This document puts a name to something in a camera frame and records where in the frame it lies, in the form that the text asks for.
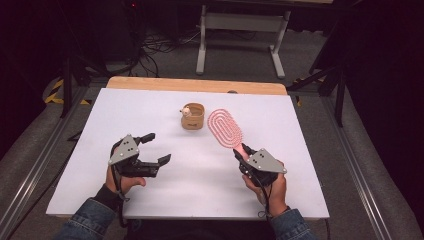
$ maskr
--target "sleeve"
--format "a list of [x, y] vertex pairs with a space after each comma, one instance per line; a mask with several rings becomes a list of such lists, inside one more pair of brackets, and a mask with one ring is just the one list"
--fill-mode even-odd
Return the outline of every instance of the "sleeve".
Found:
[[288, 210], [271, 219], [271, 225], [277, 240], [317, 239], [297, 209]]
[[94, 198], [84, 202], [54, 239], [103, 239], [116, 217], [117, 196], [103, 186]]

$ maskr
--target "black cable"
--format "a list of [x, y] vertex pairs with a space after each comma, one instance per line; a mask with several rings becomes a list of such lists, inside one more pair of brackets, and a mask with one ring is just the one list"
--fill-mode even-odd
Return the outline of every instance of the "black cable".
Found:
[[327, 227], [327, 240], [331, 240], [331, 232], [330, 232], [330, 222], [328, 219], [324, 219], [325, 226]]
[[[131, 71], [135, 66], [137, 66], [137, 60], [132, 60], [131, 64], [129, 64], [128, 66], [125, 66], [125, 67], [118, 69], [118, 70], [113, 70], [113, 71], [107, 70], [107, 71], [110, 72], [112, 75], [118, 75], [118, 74], [121, 74], [121, 73], [124, 73], [124, 72], [127, 72], [127, 71]], [[102, 74], [100, 74], [98, 72], [93, 72], [93, 71], [89, 71], [89, 70], [86, 70], [86, 71], [92, 77], [102, 77], [103, 76]]]
[[265, 187], [262, 185], [262, 183], [259, 181], [259, 179], [255, 176], [255, 174], [253, 174], [253, 172], [251, 170], [249, 170], [249, 169], [247, 169], [247, 171], [249, 171], [250, 176], [252, 176], [252, 178], [254, 178], [254, 180], [257, 183], [259, 183], [259, 187], [261, 188], [262, 195], [265, 198], [265, 216], [266, 216], [267, 220], [269, 220], [269, 216], [268, 216], [269, 215], [269, 196], [271, 196], [271, 192], [270, 192], [270, 194], [268, 196], [268, 194], [265, 191]]
[[118, 214], [119, 214], [119, 224], [121, 225], [121, 227], [126, 228], [128, 227], [128, 223], [124, 222], [124, 216], [122, 214], [122, 210], [124, 208], [124, 201], [128, 201], [129, 199], [125, 198], [124, 193], [122, 192], [121, 189], [121, 179], [119, 179], [119, 183], [118, 183], [118, 178], [116, 176], [116, 166], [112, 165], [111, 166], [111, 170], [112, 170], [112, 178], [113, 178], [113, 182], [115, 183], [115, 187], [116, 190], [118, 191], [119, 197], [123, 198], [121, 199], [121, 201], [118, 204]]
[[269, 189], [269, 195], [268, 195], [268, 198], [269, 198], [269, 197], [271, 197], [271, 193], [272, 193], [272, 184], [271, 184], [271, 187], [270, 187], [270, 189]]
[[[80, 135], [82, 131], [78, 132], [77, 134], [71, 136], [68, 138], [68, 141], [75, 141], [75, 137]], [[7, 236], [7, 240], [10, 240], [12, 236], [15, 234], [15, 232], [18, 230], [18, 228], [21, 226], [21, 224], [25, 221], [25, 219], [28, 217], [28, 215], [32, 212], [32, 210], [35, 208], [35, 206], [40, 202], [40, 200], [44, 197], [44, 195], [47, 193], [48, 190], [53, 186], [53, 184], [56, 182], [57, 178], [62, 174], [63, 170], [65, 169], [65, 166], [68, 164], [69, 159], [71, 158], [72, 153], [74, 152], [74, 149], [76, 147], [76, 143], [72, 147], [71, 152], [66, 157], [65, 162], [60, 166], [59, 171], [56, 173], [56, 175], [53, 177], [52, 181], [47, 185], [47, 188], [44, 189], [44, 191], [41, 193], [41, 195], [35, 200], [35, 202], [31, 205], [31, 207], [26, 211], [26, 213], [22, 216], [22, 218], [15, 224], [15, 227], [10, 232], [9, 236]]]
[[146, 77], [148, 77], [148, 76], [149, 76], [149, 72], [151, 72], [151, 73], [153, 73], [153, 74], [155, 74], [155, 75], [156, 75], [156, 73], [155, 73], [155, 72], [153, 72], [152, 70], [150, 70], [149, 68], [147, 68], [146, 66], [144, 66], [144, 64], [141, 62], [141, 60], [139, 60], [139, 63], [140, 63], [140, 65], [141, 65], [141, 67], [143, 67], [144, 71], [146, 72]]
[[191, 42], [197, 35], [200, 34], [200, 31], [196, 31], [193, 36], [190, 36], [190, 38], [184, 42], [181, 43], [181, 38], [184, 38], [185, 35], [182, 35], [179, 37], [178, 42], [174, 42], [171, 40], [168, 40], [166, 38], [162, 38], [159, 34], [151, 34], [146, 37], [146, 40], [144, 41], [142, 48], [149, 49], [151, 51], [146, 52], [150, 55], [156, 54], [157, 52], [160, 53], [169, 53], [177, 49], [178, 47], [185, 45], [189, 42]]
[[155, 68], [156, 68], [156, 76], [155, 77], [159, 77], [159, 68], [158, 68], [158, 65], [157, 65], [157, 63], [156, 63], [156, 61], [151, 57], [151, 56], [149, 56], [149, 55], [146, 55], [146, 57], [147, 57], [147, 59], [151, 59], [152, 61], [153, 61], [153, 63], [155, 64]]
[[252, 40], [253, 38], [255, 38], [256, 33], [257, 33], [257, 32], [250, 32], [250, 31], [249, 31], [249, 33], [253, 33], [253, 34], [252, 34], [252, 36], [250, 36], [250, 37], [244, 37], [244, 36], [242, 36], [241, 34], [238, 34], [238, 32], [240, 32], [240, 31], [230, 31], [230, 33], [231, 33], [232, 35], [234, 35], [234, 36], [236, 36], [236, 37], [239, 37], [239, 38], [241, 38], [241, 39], [244, 39], [244, 40]]

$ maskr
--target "wooden table edge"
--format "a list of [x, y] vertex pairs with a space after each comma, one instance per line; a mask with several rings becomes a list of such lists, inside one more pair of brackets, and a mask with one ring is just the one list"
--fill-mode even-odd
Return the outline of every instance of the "wooden table edge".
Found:
[[157, 91], [218, 92], [235, 91], [241, 94], [287, 95], [286, 87], [279, 83], [258, 83], [221, 80], [177, 78], [112, 77], [106, 88]]

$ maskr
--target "pink brush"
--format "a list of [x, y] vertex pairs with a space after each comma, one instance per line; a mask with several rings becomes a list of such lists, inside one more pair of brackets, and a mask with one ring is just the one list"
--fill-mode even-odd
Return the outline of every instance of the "pink brush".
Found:
[[235, 149], [243, 156], [244, 160], [249, 159], [241, 145], [243, 134], [227, 110], [217, 109], [213, 111], [208, 118], [208, 127], [223, 147]]

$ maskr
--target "wrist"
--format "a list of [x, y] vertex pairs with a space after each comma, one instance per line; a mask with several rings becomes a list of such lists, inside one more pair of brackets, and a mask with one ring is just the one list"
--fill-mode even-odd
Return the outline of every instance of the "wrist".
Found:
[[122, 201], [116, 192], [113, 192], [106, 184], [103, 184], [102, 188], [97, 192], [96, 196], [93, 197], [97, 202], [109, 207], [115, 211]]
[[103, 186], [107, 187], [111, 192], [116, 193], [116, 186], [113, 181], [112, 182], [106, 181], [106, 183]]
[[284, 201], [273, 202], [273, 203], [270, 202], [269, 204], [269, 214], [272, 217], [281, 215], [288, 210], [290, 210], [290, 207]]

